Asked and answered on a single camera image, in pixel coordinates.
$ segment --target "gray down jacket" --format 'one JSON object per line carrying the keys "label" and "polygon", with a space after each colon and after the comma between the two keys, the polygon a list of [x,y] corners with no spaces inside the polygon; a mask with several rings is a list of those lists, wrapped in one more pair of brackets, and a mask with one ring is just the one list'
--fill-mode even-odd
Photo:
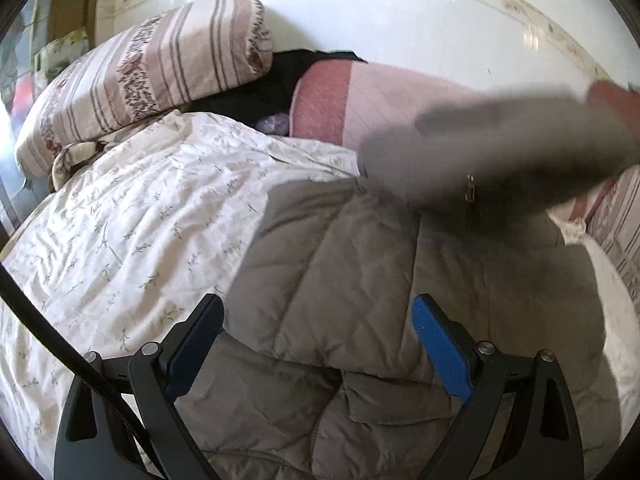
{"label": "gray down jacket", "polygon": [[457,410],[412,328],[422,293],[476,340],[554,351],[579,398],[602,306],[545,208],[639,160],[615,117],[527,98],[372,135],[359,178],[274,188],[178,406],[196,442],[223,479],[415,478]]}

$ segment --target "white floral duvet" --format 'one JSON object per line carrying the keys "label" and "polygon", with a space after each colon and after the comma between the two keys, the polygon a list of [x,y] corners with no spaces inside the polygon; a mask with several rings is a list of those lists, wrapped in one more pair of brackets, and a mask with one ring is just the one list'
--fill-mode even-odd
{"label": "white floral duvet", "polygon": [[[161,340],[207,292],[224,296],[257,228],[268,190],[287,180],[357,174],[355,154],[314,140],[271,139],[212,114],[172,112],[114,148],[38,208],[4,251],[36,307],[81,353],[105,357]],[[574,399],[587,470],[602,464],[599,400],[617,398],[622,433],[640,410],[640,330],[614,267],[588,236],[604,305],[596,381]],[[0,303],[0,416],[49,480],[72,380]]]}

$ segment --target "black cable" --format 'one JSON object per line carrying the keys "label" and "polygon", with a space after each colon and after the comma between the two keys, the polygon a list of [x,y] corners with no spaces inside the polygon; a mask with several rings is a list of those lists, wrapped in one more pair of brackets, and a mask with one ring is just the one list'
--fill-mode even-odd
{"label": "black cable", "polygon": [[0,297],[9,306],[20,322],[27,327],[60,362],[95,393],[100,395],[118,414],[124,425],[129,428],[140,447],[148,455],[151,462],[162,471],[161,465],[151,445],[148,431],[136,414],[124,401],[111,383],[100,375],[84,358],[52,327],[47,319],[33,306],[14,279],[0,264]]}

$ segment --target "blue gripper pad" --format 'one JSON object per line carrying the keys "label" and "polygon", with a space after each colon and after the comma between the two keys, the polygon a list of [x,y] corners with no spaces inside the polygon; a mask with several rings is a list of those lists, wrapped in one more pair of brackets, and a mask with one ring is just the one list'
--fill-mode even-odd
{"label": "blue gripper pad", "polygon": [[414,330],[447,392],[466,404],[474,392],[466,359],[423,298],[415,298],[411,315]]}

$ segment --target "jacket sleeve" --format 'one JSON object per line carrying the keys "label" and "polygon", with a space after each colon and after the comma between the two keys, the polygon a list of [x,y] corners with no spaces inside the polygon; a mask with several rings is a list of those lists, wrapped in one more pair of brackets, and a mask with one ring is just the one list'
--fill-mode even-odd
{"label": "jacket sleeve", "polygon": [[570,98],[527,97],[443,108],[367,137],[369,189],[415,208],[460,201],[473,176],[492,215],[539,212],[640,162],[639,139],[613,112]]}

